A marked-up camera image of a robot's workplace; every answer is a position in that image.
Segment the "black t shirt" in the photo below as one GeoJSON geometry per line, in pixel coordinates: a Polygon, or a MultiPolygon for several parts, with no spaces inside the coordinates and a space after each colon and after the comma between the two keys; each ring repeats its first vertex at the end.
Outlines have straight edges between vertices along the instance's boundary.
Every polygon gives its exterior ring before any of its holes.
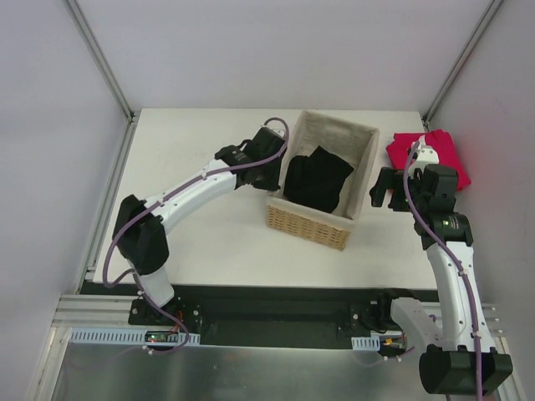
{"type": "Polygon", "coordinates": [[[318,146],[311,155],[296,155],[288,165],[283,196],[290,202],[333,213],[354,167],[318,146]]]}

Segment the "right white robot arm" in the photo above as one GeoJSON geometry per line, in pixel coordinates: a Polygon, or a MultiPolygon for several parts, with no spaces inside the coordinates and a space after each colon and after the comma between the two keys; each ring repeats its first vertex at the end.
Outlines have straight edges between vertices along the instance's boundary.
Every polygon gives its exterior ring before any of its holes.
{"type": "Polygon", "coordinates": [[[400,327],[419,355],[420,381],[429,394],[484,399],[512,374],[510,355],[499,353],[488,328],[474,272],[473,235],[455,211],[458,174],[438,164],[409,173],[384,167],[369,192],[371,205],[408,211],[436,279],[441,323],[413,297],[396,297],[376,308],[378,324],[400,327]]]}

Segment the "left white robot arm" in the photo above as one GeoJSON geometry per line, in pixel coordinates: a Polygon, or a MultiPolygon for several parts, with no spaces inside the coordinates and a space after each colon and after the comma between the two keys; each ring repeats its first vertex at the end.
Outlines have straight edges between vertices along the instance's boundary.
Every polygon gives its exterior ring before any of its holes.
{"type": "Polygon", "coordinates": [[[109,263],[114,251],[126,259],[128,272],[149,304],[147,313],[157,324],[171,323],[177,310],[177,296],[166,273],[168,235],[218,196],[245,185],[277,190],[288,142],[288,133],[280,135],[264,124],[253,138],[218,150],[188,180],[158,195],[145,199],[129,195],[121,201],[104,261],[109,263]]]}

